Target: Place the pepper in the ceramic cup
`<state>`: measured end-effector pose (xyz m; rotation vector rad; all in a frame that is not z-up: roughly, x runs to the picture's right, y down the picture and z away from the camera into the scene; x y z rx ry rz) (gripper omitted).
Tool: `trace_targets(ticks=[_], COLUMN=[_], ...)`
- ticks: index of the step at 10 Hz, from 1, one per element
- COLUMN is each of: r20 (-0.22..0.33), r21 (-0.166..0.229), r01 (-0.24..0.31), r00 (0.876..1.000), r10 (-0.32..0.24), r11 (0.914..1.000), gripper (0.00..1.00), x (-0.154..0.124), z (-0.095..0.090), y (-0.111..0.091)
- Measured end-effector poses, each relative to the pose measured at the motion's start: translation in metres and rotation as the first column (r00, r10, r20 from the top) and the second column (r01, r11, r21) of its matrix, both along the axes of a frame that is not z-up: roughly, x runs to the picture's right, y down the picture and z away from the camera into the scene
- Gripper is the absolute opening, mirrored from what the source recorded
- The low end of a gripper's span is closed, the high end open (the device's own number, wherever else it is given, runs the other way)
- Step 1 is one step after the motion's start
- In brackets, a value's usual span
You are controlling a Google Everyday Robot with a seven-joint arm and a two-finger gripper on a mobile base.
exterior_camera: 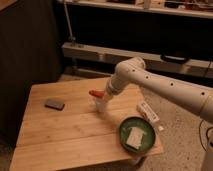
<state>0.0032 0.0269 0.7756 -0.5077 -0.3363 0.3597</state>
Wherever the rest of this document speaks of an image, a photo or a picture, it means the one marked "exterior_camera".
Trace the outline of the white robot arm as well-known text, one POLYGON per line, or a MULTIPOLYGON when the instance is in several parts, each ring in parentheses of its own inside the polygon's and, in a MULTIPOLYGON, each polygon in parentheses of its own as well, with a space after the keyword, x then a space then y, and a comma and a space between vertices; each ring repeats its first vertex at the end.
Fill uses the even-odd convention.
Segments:
POLYGON ((127 85, 135 84, 213 124, 213 88, 153 74, 145 67, 140 57, 119 62, 107 81, 103 99, 108 102, 127 85))

